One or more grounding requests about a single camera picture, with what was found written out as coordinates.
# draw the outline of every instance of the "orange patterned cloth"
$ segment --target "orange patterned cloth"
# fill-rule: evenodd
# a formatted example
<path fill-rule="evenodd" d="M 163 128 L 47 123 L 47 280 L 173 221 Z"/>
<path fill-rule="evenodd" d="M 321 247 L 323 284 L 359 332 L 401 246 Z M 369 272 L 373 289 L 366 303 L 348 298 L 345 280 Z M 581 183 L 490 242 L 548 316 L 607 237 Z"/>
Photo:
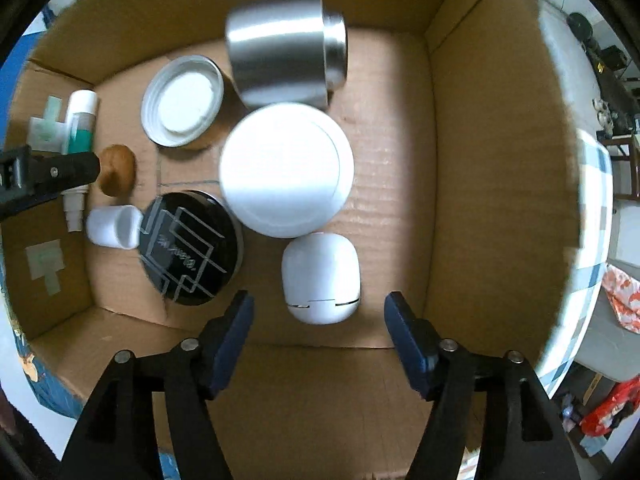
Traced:
<path fill-rule="evenodd" d="M 640 334 L 640 282 L 623 270 L 607 264 L 602 286 L 620 325 Z"/>

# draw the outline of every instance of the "white plastic lid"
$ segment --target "white plastic lid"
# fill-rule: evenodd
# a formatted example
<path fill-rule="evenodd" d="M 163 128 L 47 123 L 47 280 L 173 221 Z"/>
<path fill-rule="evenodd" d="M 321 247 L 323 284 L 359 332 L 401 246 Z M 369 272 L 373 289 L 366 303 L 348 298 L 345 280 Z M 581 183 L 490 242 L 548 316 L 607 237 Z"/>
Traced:
<path fill-rule="evenodd" d="M 149 139 L 171 148 L 197 139 L 215 120 L 224 94 L 220 69 L 207 57 L 174 59 L 152 79 L 140 120 Z"/>
<path fill-rule="evenodd" d="M 226 203 L 247 227 L 295 238 L 325 225 L 353 184 L 353 153 L 328 115 L 295 103 L 245 117 L 220 156 Z"/>
<path fill-rule="evenodd" d="M 162 89 L 158 102 L 160 122 L 170 132 L 188 136 L 205 120 L 213 101 L 209 78 L 198 72 L 185 72 Z"/>

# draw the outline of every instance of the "stainless steel cup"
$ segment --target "stainless steel cup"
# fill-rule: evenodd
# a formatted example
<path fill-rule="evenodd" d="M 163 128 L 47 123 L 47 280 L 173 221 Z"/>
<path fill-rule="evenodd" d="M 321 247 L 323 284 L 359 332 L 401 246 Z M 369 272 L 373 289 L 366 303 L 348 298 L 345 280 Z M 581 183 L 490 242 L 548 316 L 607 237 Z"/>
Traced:
<path fill-rule="evenodd" d="M 326 108 L 347 77 L 347 31 L 322 0 L 277 0 L 226 18 L 234 85 L 248 108 L 299 102 Z"/>

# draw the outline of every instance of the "small white cup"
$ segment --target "small white cup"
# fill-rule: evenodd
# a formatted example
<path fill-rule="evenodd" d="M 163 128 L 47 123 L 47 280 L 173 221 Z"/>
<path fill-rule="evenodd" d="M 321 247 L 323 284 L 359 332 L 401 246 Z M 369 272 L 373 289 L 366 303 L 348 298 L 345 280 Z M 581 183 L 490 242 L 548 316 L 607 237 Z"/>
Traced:
<path fill-rule="evenodd" d="M 86 219 L 86 235 L 94 244 L 115 249 L 135 249 L 140 241 L 140 209 L 132 205 L 98 207 Z"/>

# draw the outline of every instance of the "blue gripper pad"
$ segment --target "blue gripper pad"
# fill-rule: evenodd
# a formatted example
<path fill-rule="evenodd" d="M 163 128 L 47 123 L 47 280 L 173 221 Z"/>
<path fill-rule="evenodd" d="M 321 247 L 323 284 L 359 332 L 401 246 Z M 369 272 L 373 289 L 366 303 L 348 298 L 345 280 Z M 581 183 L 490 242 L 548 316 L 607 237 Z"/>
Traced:
<path fill-rule="evenodd" d="M 229 386 L 240 352 L 254 322 L 254 298 L 245 290 L 234 296 L 224 316 L 211 319 L 198 337 L 202 345 L 198 384 L 208 399 Z"/>
<path fill-rule="evenodd" d="M 438 363 L 438 333 L 427 320 L 416 319 L 400 292 L 385 298 L 385 323 L 411 388 L 426 399 Z"/>

